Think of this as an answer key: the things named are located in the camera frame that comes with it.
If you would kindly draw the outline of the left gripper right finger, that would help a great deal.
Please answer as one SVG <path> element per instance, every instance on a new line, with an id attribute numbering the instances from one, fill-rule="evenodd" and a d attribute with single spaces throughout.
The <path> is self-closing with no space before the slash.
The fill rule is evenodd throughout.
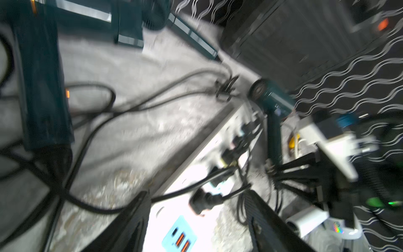
<path id="1" fill-rule="evenodd" d="M 312 252 L 296 233 L 253 190 L 244 193 L 254 252 Z"/>

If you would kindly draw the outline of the black cord pink dryer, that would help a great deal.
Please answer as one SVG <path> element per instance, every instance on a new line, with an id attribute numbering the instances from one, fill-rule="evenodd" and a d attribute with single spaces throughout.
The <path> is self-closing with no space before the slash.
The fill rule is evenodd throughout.
<path id="1" fill-rule="evenodd" d="M 205 210 L 212 210 L 215 206 L 223 204 L 225 201 L 236 197 L 245 191 L 251 189 L 251 184 L 247 184 L 240 189 L 223 196 L 222 194 L 212 194 L 198 189 L 191 197 L 189 204 L 196 215 L 200 215 Z"/>

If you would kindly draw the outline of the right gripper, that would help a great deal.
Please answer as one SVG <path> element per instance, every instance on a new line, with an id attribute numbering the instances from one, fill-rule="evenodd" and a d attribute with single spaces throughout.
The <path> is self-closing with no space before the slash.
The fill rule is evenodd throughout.
<path id="1" fill-rule="evenodd" d="M 347 179 L 323 152 L 309 153 L 289 163 L 276 165 L 270 170 L 270 176 L 277 188 L 296 194 L 328 212 L 330 217 L 354 220 L 357 181 Z"/>

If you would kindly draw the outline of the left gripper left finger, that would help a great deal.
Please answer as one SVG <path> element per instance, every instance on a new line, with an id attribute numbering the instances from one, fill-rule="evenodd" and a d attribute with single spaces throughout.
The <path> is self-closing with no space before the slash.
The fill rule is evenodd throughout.
<path id="1" fill-rule="evenodd" d="M 140 192 L 84 252 L 141 252 L 151 212 L 151 197 Z"/>

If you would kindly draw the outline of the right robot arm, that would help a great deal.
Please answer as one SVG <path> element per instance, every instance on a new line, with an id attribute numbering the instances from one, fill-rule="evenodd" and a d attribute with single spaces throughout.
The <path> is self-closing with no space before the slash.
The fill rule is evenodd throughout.
<path id="1" fill-rule="evenodd" d="M 381 137 L 364 135 L 367 125 L 384 122 L 382 136 L 403 120 L 400 111 L 358 118 L 320 110 L 299 122 L 299 132 L 316 150 L 270 169 L 275 186 L 342 219 L 354 228 L 354 207 L 403 210 L 403 169 L 381 157 Z"/>

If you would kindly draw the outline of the white multicolour power strip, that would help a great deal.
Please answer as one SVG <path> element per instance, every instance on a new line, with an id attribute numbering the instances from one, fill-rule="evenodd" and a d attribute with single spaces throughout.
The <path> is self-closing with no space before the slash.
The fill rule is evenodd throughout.
<path id="1" fill-rule="evenodd" d="M 224 106 L 168 162 L 156 179 L 145 252 L 211 252 L 224 200 L 260 136 L 248 102 Z"/>

